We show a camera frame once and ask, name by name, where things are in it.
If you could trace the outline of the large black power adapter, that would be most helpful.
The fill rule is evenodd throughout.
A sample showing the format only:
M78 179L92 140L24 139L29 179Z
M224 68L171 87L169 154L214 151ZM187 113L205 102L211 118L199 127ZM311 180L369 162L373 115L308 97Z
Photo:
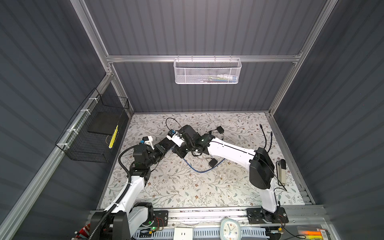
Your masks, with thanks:
M207 161L210 168L214 168L218 164L218 161L215 158L205 158L204 160Z

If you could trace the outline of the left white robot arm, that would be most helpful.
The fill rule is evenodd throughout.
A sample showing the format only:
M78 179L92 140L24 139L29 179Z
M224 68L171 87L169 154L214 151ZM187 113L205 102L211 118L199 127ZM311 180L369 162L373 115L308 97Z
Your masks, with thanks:
M136 199L150 179L152 165L158 164L173 146L158 143L151 147L141 142L120 153L118 162L127 180L115 200L103 212L92 216L90 240L132 240L138 228L153 223L153 205L136 203Z

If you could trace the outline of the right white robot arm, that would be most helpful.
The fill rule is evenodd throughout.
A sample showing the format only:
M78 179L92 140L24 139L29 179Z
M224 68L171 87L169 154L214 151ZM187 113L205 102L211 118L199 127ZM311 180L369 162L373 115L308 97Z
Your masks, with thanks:
M185 125L178 131L170 130L167 139L176 144L173 153L182 159L187 153L205 154L242 166L249 173L250 183L259 189L262 210L271 214L277 212L278 201L274 192L275 167L264 148L245 149L226 143L209 133L201 136L189 125Z

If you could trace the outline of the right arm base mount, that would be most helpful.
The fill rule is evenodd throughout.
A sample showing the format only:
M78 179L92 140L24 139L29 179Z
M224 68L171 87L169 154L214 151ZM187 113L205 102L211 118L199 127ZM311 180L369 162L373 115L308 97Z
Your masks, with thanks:
M263 208L247 208L247 218L250 224L287 224L289 222L284 208L278 207L274 213Z

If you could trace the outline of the small black power adapter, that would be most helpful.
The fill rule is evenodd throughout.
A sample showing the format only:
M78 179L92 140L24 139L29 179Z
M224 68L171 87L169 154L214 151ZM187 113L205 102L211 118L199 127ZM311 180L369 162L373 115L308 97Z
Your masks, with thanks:
M218 132L219 134L223 134L225 132L225 130L221 127L221 126L218 126L216 129L213 129L213 130L209 130L208 133L211 135L212 132Z

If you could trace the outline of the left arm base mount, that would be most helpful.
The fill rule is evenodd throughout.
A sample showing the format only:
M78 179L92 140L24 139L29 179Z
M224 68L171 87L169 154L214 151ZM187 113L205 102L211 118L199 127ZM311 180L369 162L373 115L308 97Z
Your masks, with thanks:
M166 210L157 210L154 211L154 214L147 223L143 224L143 226L148 227L167 227L168 226L168 218L169 218L169 211Z

